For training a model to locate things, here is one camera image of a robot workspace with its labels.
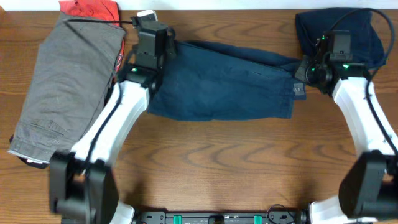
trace folded cloth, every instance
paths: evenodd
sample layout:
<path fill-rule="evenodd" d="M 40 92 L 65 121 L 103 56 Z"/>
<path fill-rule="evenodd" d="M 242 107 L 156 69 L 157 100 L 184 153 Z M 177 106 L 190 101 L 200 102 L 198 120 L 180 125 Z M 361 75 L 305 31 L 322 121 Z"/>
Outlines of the folded cloth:
<path fill-rule="evenodd" d="M 148 112 L 182 121 L 291 118 L 303 84 L 292 78 L 298 59 L 211 42 L 177 42 Z"/>
<path fill-rule="evenodd" d="M 33 79 L 9 152 L 47 163 L 56 150 L 68 152 L 94 123 L 104 106 L 124 31 L 112 24 L 71 22 L 60 14 L 40 45 Z"/>
<path fill-rule="evenodd" d="M 118 21 L 118 4 L 111 0 L 67 0 L 59 1 L 60 11 L 69 16 L 90 17 L 106 21 Z M 118 71 L 123 59 L 124 40 L 120 48 L 116 69 Z"/>
<path fill-rule="evenodd" d="M 315 44 L 325 31 L 352 8 L 320 9 L 296 14 L 295 23 L 297 37 L 305 55 L 315 56 Z M 383 46 L 371 25 L 372 14 L 361 11 L 346 17 L 336 27 L 336 30 L 351 32 L 351 53 L 354 62 L 367 63 L 369 68 L 384 65 L 381 62 L 384 55 Z"/>

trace gray pants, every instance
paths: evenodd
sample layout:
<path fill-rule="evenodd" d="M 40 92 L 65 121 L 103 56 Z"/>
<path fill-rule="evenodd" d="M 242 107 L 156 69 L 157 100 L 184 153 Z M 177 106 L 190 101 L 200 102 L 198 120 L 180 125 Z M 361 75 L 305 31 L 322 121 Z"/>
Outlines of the gray pants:
<path fill-rule="evenodd" d="M 68 152 L 103 109 L 125 32 L 111 24 L 71 22 L 99 54 L 63 23 L 70 18 L 84 19 L 61 13 L 40 45 L 11 154 L 48 163 L 55 151 Z"/>

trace navy blue garment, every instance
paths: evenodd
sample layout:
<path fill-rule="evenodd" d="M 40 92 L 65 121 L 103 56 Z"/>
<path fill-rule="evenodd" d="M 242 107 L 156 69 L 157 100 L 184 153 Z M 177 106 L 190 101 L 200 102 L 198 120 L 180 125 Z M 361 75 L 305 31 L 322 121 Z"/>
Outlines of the navy blue garment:
<path fill-rule="evenodd" d="M 295 23 L 297 37 L 305 55 L 315 56 L 317 38 L 321 38 L 324 31 L 330 30 L 332 25 L 352 8 L 331 8 L 303 12 L 296 15 Z M 372 14 L 361 11 L 346 17 L 335 30 L 351 32 L 351 53 L 353 60 L 367 63 L 369 68 L 384 65 L 381 62 L 384 55 L 383 46 L 371 25 Z"/>
<path fill-rule="evenodd" d="M 294 85 L 303 87 L 292 78 L 299 60 L 225 44 L 193 44 L 176 42 L 177 57 L 167 62 L 148 112 L 179 121 L 291 118 Z"/>

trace wooden table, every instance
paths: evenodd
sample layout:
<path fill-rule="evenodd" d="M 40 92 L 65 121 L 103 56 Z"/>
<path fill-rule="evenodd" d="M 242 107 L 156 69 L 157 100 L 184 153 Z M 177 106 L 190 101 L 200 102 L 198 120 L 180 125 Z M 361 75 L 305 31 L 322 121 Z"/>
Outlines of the wooden table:
<path fill-rule="evenodd" d="M 300 11 L 159 11 L 179 40 L 210 40 L 302 56 L 294 18 Z M 398 11 L 386 11 L 398 30 Z M 124 11 L 122 19 L 135 15 Z M 58 12 L 0 15 L 0 223 L 58 223 L 48 209 L 48 170 L 9 155 L 39 44 Z M 373 21 L 389 40 L 385 22 Z M 126 50 L 136 43 L 127 30 Z M 375 79 L 377 97 L 398 131 L 397 44 Z M 356 160 L 345 119 L 333 100 L 308 89 L 293 119 L 177 122 L 142 115 L 115 167 L 121 200 L 168 210 L 266 210 L 305 207 L 336 195 Z"/>

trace green tape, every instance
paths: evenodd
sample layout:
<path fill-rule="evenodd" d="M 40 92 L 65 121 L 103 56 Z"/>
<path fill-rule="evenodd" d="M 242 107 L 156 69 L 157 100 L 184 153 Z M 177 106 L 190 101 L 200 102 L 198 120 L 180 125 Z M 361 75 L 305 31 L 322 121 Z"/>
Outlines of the green tape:
<path fill-rule="evenodd" d="M 173 224 L 181 224 L 181 222 L 182 222 L 181 215 L 174 215 L 173 216 Z"/>
<path fill-rule="evenodd" d="M 262 216 L 255 215 L 254 216 L 254 224 L 262 224 Z"/>

